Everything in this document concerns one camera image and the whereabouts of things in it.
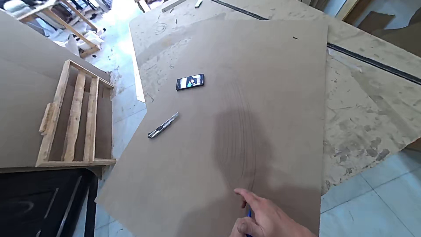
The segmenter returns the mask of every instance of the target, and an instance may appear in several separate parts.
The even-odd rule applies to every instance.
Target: dusty table
[[[135,18],[130,30],[147,106],[167,80],[179,53],[194,35],[195,22],[213,18],[255,19],[216,2],[187,0],[162,13]],[[225,0],[271,20],[325,19],[328,42],[421,77],[421,59],[386,41],[297,0]],[[421,86],[329,49],[326,57],[326,110],[323,187],[326,193],[375,166],[421,136]]]

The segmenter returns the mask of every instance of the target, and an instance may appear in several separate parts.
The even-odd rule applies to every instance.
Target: mdf board
[[[0,169],[34,167],[42,140],[38,130],[45,107],[54,98],[64,62],[70,59],[107,81],[110,77],[4,12],[0,12],[0,22]],[[76,76],[75,71],[70,72],[70,95]],[[101,132],[107,133],[108,138],[100,157],[111,158],[112,121],[108,116],[112,104],[109,95],[102,95],[98,113],[108,115],[103,114],[105,120],[97,126],[104,128]]]
[[[138,236],[228,236],[233,189],[273,200],[318,234],[327,25],[205,21],[124,150],[97,203]],[[203,73],[205,85],[176,91]],[[156,138],[147,134],[174,113]]]

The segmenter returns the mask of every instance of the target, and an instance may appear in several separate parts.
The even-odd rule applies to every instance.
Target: wooden frame
[[[57,123],[59,120],[61,106],[63,104],[64,93],[69,80],[70,66],[79,70],[76,79],[75,91],[73,94],[72,105],[70,108],[69,122],[64,140],[62,161],[50,161],[49,156],[56,134]],[[79,121],[82,110],[82,99],[85,87],[86,75],[92,77],[89,91],[88,114],[86,121],[85,146],[83,161],[74,161],[75,144],[79,132]],[[114,86],[108,81],[98,77],[94,73],[86,70],[77,63],[67,60],[63,65],[56,94],[52,103],[47,104],[44,117],[41,121],[40,132],[44,136],[41,142],[40,151],[36,167],[57,167],[57,166],[91,166],[91,165],[110,165],[115,164],[115,159],[95,159],[95,134],[96,134],[96,111],[98,103],[99,83],[105,87],[113,89]]]

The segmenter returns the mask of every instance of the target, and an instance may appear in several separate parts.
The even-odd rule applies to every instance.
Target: smartphone
[[[176,90],[181,91],[188,88],[203,86],[205,84],[205,76],[203,74],[188,76],[177,79]]]

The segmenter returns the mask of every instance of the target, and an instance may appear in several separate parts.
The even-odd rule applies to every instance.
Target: wooden slat
[[[336,14],[335,18],[343,21],[343,19],[345,19],[345,17],[352,11],[358,1],[359,0],[346,0],[338,14]]]
[[[112,165],[116,163],[116,159],[95,159],[94,162],[85,161],[49,161],[40,164],[38,167],[71,167],[71,166],[94,166],[94,165]]]
[[[95,32],[98,32],[98,28],[92,24],[91,21],[86,19],[84,15],[82,15],[72,4],[70,4],[67,0],[61,0],[66,6],[68,6],[72,11],[76,13],[84,22],[86,22]]]
[[[71,25],[67,24],[63,19],[61,19],[58,15],[56,15],[54,12],[52,12],[50,9],[44,9],[43,13],[45,13],[47,16],[51,17],[58,23],[64,25],[67,29],[69,29],[73,34],[77,35],[81,40],[85,41],[91,48],[95,47],[96,44],[90,42],[87,38],[85,38],[82,34],[77,32]]]
[[[89,56],[89,55],[91,55],[91,54],[93,54],[93,53],[95,53],[97,51],[99,51],[99,47],[98,46],[95,46],[93,48],[90,48],[88,50],[85,50],[83,53],[79,54],[79,56],[84,59],[87,56]]]
[[[35,166],[41,163],[47,162],[51,152],[51,145],[53,144],[54,135],[56,133],[57,122],[59,120],[59,114],[61,105],[63,104],[64,92],[66,91],[67,81],[69,79],[69,67],[70,60],[64,62],[63,70],[61,71],[59,83],[57,85],[56,94],[54,95],[52,107],[51,119],[48,120],[44,130],[43,141],[41,142],[40,151],[38,153],[38,159]]]
[[[169,10],[173,9],[174,7],[176,7],[178,4],[180,4],[182,2],[185,2],[185,1],[186,0],[177,0],[177,1],[173,2],[172,4],[162,8],[162,12],[169,11]]]
[[[78,69],[79,71],[82,71],[82,72],[84,72],[86,75],[89,75],[89,76],[91,76],[92,78],[94,78],[94,77],[98,77],[96,74],[94,74],[93,72],[91,72],[91,71],[89,71],[89,70],[87,70],[87,69],[85,69],[85,68],[83,68],[82,66],[80,66],[79,64],[77,64],[77,63],[75,63],[74,61],[70,61],[70,63],[71,63],[71,65],[72,65],[72,67],[74,67],[74,68],[76,68],[76,69]],[[113,89],[114,88],[114,86],[111,84],[111,83],[109,83],[108,81],[106,81],[106,80],[104,80],[104,79],[102,79],[102,78],[100,78],[100,77],[98,77],[99,78],[99,81],[100,82],[102,82],[106,87],[108,87],[109,89]]]
[[[359,0],[350,13],[344,18],[344,22],[353,25],[373,1],[374,0]]]
[[[48,121],[51,118],[51,113],[53,112],[53,110],[52,110],[52,108],[53,108],[52,104],[53,103],[48,103],[47,104],[47,107],[45,108],[44,116],[43,116],[43,119],[41,121],[40,130],[39,130],[39,132],[41,132],[41,135],[44,135],[44,132],[47,129]]]
[[[83,161],[93,162],[95,156],[96,107],[98,104],[99,77],[93,77],[89,90],[88,114],[86,120],[85,150]]]
[[[72,106],[70,107],[69,123],[67,126],[66,137],[64,139],[65,162],[72,162],[75,157],[75,144],[79,131],[80,114],[82,112],[83,91],[85,88],[85,73],[79,71],[76,79],[75,92],[73,93]]]

